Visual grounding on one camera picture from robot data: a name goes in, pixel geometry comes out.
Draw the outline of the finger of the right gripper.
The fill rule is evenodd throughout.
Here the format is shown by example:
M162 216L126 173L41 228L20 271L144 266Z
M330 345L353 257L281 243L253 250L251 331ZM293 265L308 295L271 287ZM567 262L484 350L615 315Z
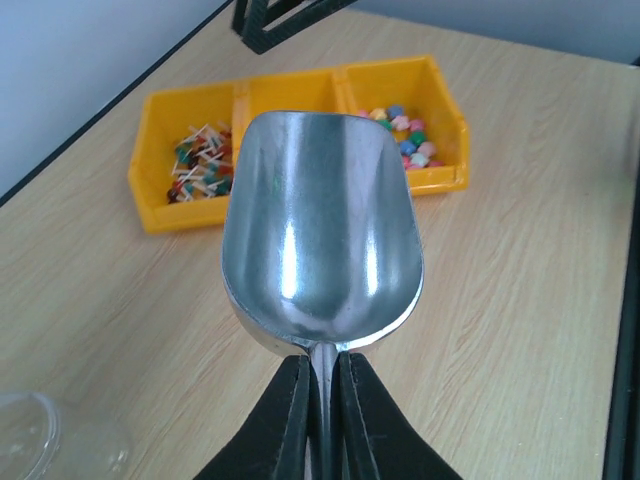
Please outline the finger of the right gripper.
M264 54L354 3L355 0L237 1L232 30L251 51Z

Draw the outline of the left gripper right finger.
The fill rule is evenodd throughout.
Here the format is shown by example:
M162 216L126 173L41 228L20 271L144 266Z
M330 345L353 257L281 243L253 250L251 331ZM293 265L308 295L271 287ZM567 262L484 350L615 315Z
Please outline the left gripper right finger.
M448 479L450 466L413 429L366 357L338 357L351 479Z

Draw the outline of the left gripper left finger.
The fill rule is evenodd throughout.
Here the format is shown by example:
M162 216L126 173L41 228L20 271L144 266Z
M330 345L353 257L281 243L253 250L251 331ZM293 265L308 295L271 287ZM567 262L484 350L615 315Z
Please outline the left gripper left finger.
M305 474L311 369L288 356L232 439L198 479L302 479Z

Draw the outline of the yellow popsicle candy bin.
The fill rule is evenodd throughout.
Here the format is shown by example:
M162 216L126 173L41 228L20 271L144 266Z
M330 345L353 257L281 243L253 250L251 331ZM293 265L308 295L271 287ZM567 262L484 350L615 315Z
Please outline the yellow popsicle candy bin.
M234 135L241 139L258 115L276 110L349 112L342 81L335 68L254 76L237 83Z

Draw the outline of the yellow lollipop bin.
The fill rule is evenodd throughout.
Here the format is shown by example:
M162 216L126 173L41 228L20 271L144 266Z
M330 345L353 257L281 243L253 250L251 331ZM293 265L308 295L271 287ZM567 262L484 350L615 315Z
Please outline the yellow lollipop bin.
M145 232L220 225L244 129L244 81L161 90L145 100L128 181Z

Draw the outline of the yellow star candy bin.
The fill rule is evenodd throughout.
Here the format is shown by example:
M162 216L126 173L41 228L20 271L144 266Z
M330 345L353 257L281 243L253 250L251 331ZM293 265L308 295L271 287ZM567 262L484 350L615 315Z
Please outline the yellow star candy bin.
M394 137L414 195L468 186L469 128L433 56L351 63L337 79L347 111Z

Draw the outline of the metal scoop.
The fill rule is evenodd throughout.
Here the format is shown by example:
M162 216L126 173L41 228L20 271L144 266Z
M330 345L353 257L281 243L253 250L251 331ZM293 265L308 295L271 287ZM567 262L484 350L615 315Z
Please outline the metal scoop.
M270 111L249 124L224 223L221 269L243 327L314 369L312 471L341 474L338 356L398 329L424 283L399 148L360 116Z

